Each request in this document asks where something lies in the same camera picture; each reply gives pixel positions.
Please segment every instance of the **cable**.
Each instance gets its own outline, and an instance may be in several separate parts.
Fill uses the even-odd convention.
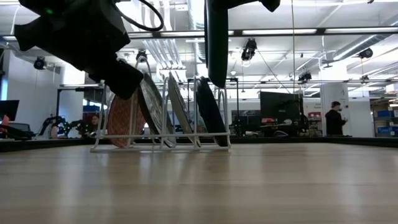
[[[293,100],[296,99],[296,95],[294,94],[294,87],[295,87],[295,81],[296,81],[296,58],[295,58],[295,32],[294,32],[294,9],[293,9],[293,0],[292,0],[292,26],[293,26]]]
[[[244,73],[243,73],[243,61],[242,61],[242,93],[244,93]]]
[[[2,57],[4,56],[4,53],[6,52],[6,50],[3,50],[2,51],[2,53],[1,53],[1,55],[0,55],[0,63],[1,63],[1,59],[2,59]]]
[[[259,52],[259,55],[261,56],[262,60],[266,63],[268,69],[269,69],[269,70],[271,71],[271,73],[275,76],[275,78],[276,78],[276,80],[279,82],[279,84],[281,84],[281,85],[286,89],[286,91],[287,91],[289,94],[291,94],[291,92],[286,88],[286,86],[284,86],[284,85],[279,81],[278,77],[277,77],[277,76],[275,75],[275,73],[272,71],[272,69],[270,68],[270,66],[268,65],[268,63],[266,62],[266,60],[264,59],[264,57],[262,56],[262,54],[261,54],[261,52],[259,51],[259,49],[257,49],[257,51]]]
[[[147,2],[145,0],[138,0],[138,1],[144,3],[146,6],[148,6],[156,14],[156,16],[159,18],[160,26],[158,26],[156,28],[153,28],[153,27],[147,27],[147,26],[139,24],[138,22],[134,21],[130,17],[126,16],[122,11],[120,11],[120,9],[116,5],[116,2],[120,2],[120,0],[110,0],[111,5],[120,14],[120,16],[123,17],[129,23],[133,24],[134,26],[136,26],[136,27],[138,27],[140,29],[146,30],[146,31],[151,31],[151,32],[160,31],[161,29],[163,29],[164,20],[163,20],[162,15],[160,14],[160,12],[153,5],[149,4],[149,2]]]
[[[14,18],[12,19],[12,27],[11,27],[11,32],[10,32],[10,35],[13,35],[14,34],[14,25],[15,25],[15,20],[16,20],[16,18],[17,18],[17,12],[18,12],[18,10],[21,8],[21,5],[19,6],[19,7],[17,7],[17,9],[15,10],[15,12],[14,12]]]

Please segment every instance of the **security camera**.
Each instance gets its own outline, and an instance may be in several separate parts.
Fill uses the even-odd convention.
[[[33,67],[38,70],[45,70],[47,68],[45,57],[37,57],[35,63],[33,64]]]
[[[256,40],[249,39],[246,46],[243,48],[242,56],[241,59],[244,62],[247,62],[253,58],[253,56],[256,54],[257,50],[257,43]]]
[[[138,50],[138,54],[136,56],[136,60],[139,60],[139,63],[144,63],[148,59],[145,49]]]
[[[373,56],[373,50],[370,49],[370,48],[368,48],[368,49],[362,51],[362,52],[359,53],[359,55],[358,55],[358,57],[359,57],[359,58],[362,58],[362,59],[364,59],[364,58],[371,58],[372,56]]]

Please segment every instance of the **plate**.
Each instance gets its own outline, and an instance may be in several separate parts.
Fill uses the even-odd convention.
[[[130,109],[131,103],[133,103],[132,109],[135,110],[138,106],[136,127],[133,128],[134,134],[140,134],[144,129],[145,119],[141,113],[141,109],[138,104],[137,89],[131,96],[130,100],[123,100],[122,98],[115,96],[109,108],[108,116],[108,135],[128,135],[130,128]],[[126,147],[128,145],[128,138],[117,138],[110,139],[111,143],[117,147]]]
[[[140,83],[140,91],[138,92],[138,102],[141,107],[142,115],[154,134],[162,132],[162,116],[163,116],[163,99],[157,89],[154,81],[147,73],[144,74],[144,79]],[[170,116],[167,116],[166,134],[173,134],[173,126]],[[168,147],[174,147],[176,142],[175,137],[165,138],[164,143]]]
[[[209,133],[225,133],[223,118],[209,87],[208,80],[205,77],[200,77],[197,80],[196,94],[199,113],[205,122],[207,131]],[[215,136],[214,139],[217,145],[228,146],[227,136]]]
[[[186,134],[193,134],[187,107],[185,106],[184,99],[182,98],[180,88],[177,81],[172,75],[169,76],[169,97],[172,102],[174,113],[180,122],[181,128]],[[188,137],[192,143],[195,143],[194,137]],[[197,139],[196,144],[200,146],[200,141]]]

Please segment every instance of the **white wire rack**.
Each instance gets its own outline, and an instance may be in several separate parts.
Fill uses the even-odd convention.
[[[193,95],[193,113],[194,113],[194,122],[193,122],[193,134],[175,134],[175,121],[173,119],[173,134],[167,134],[167,116],[169,115],[167,112],[167,105],[169,102],[169,94],[167,93],[167,81],[169,77],[165,77],[164,80],[164,85],[163,85],[163,91],[162,91],[162,128],[160,134],[146,134],[146,135],[141,135],[141,134],[136,134],[133,133],[135,129],[133,127],[136,127],[136,121],[137,121],[137,114],[138,114],[138,106],[135,106],[133,108],[133,103],[131,103],[131,108],[130,108],[130,122],[129,122],[129,133],[128,135],[106,135],[105,134],[105,129],[106,125],[108,122],[108,110],[104,110],[103,105],[106,102],[106,88],[107,86],[104,87],[103,91],[103,96],[101,100],[101,109],[99,112],[99,123],[98,127],[99,129],[97,130],[96,133],[96,141],[95,145],[91,148],[90,152],[127,152],[127,151],[207,151],[207,150],[230,150],[231,148],[231,142],[229,140],[229,126],[228,126],[228,101],[227,101],[227,96],[226,96],[226,87],[223,90],[218,89],[218,108],[220,108],[220,103],[221,103],[221,98],[223,99],[223,109],[224,109],[224,125],[225,125],[225,133],[197,133],[197,125],[198,125],[198,106],[197,106],[197,96],[196,94]],[[194,86],[193,86],[193,92],[196,93],[197,90],[197,82],[196,82],[196,77],[194,79]],[[172,147],[165,146],[164,139],[167,137],[174,137],[174,138],[180,138],[180,137],[193,137],[194,142],[197,142],[199,137],[204,137],[204,136],[226,136],[228,140],[228,146],[226,147],[221,147],[216,144],[201,144],[200,146],[197,146],[196,143],[191,143],[191,144],[179,144],[176,142],[175,145]],[[120,147],[114,147],[114,148],[109,148],[109,146],[106,146],[104,148],[103,146],[100,146],[100,139],[115,139],[115,138],[128,138],[128,144],[124,148]],[[147,138],[151,139],[152,143],[149,144],[137,144],[133,141],[133,139],[142,139],[142,138]],[[160,143],[156,143],[155,139],[159,138]]]

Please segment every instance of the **ceiling light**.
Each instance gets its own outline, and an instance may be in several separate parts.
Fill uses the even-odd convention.
[[[0,1],[0,6],[19,6],[19,1]]]
[[[186,43],[204,43],[204,39],[188,39],[185,41]]]
[[[187,4],[176,4],[174,6],[176,11],[188,11],[188,5]]]
[[[148,38],[148,37],[153,37],[151,32],[131,32],[129,33],[130,38]]]
[[[64,84],[61,87],[101,87],[103,84]]]
[[[162,32],[162,37],[204,37],[205,31]]]
[[[372,28],[332,28],[326,29],[326,34],[362,33],[362,32],[396,32],[398,27],[372,27]]]
[[[3,38],[5,41],[17,41],[17,39],[16,39],[14,36],[10,36],[10,35],[2,36],[2,38]]]
[[[243,35],[278,35],[278,34],[314,34],[316,29],[269,29],[269,30],[244,30]]]

